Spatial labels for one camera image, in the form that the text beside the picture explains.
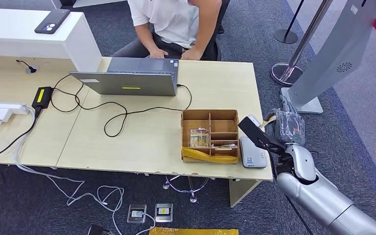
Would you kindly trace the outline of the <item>person's left hand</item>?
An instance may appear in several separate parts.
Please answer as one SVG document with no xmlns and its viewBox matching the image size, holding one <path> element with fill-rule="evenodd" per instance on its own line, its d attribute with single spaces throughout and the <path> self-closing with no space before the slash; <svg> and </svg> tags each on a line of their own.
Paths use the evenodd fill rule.
<svg viewBox="0 0 376 235">
<path fill-rule="evenodd" d="M 202 55 L 202 50 L 192 47 L 191 49 L 188 49 L 182 53 L 181 60 L 201 60 Z"/>
</svg>

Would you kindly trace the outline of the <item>person's right hand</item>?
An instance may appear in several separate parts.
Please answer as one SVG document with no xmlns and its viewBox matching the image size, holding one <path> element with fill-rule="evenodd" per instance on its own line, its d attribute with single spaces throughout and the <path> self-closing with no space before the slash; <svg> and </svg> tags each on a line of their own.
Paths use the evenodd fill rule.
<svg viewBox="0 0 376 235">
<path fill-rule="evenodd" d="M 149 50 L 149 56 L 150 58 L 161 59 L 168 56 L 168 52 L 159 48 L 153 48 Z"/>
</svg>

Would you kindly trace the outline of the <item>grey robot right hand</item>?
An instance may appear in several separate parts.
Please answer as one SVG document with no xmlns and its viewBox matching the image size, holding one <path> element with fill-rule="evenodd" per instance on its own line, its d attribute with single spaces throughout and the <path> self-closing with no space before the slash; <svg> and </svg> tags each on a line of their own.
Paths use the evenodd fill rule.
<svg viewBox="0 0 376 235">
<path fill-rule="evenodd" d="M 273 108 L 263 118 L 263 127 L 270 128 L 271 136 L 283 144 L 304 145 L 305 121 L 298 113 L 298 110 L 283 95 L 282 108 Z"/>
</svg>

